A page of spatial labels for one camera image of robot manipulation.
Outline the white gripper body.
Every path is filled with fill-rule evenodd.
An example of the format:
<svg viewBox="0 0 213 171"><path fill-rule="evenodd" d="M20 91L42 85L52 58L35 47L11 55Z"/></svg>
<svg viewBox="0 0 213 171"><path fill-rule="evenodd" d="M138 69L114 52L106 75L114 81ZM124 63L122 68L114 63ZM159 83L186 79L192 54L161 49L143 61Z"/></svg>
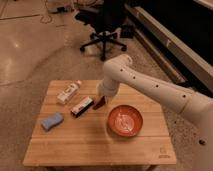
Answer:
<svg viewBox="0 0 213 171"><path fill-rule="evenodd" d="M100 96L114 97L119 89L119 84L114 81L102 80L97 86L97 92Z"/></svg>

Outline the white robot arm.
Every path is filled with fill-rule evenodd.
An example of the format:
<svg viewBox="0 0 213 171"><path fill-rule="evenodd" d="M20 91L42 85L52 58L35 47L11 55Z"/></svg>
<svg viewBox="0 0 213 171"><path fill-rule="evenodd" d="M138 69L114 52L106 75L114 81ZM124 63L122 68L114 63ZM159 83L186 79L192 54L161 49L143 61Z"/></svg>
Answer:
<svg viewBox="0 0 213 171"><path fill-rule="evenodd" d="M114 97L123 83L162 104L194 124L198 143L192 171L213 171L213 98L194 90L139 73L132 58L121 54L103 64L104 77L97 86L103 97Z"/></svg>

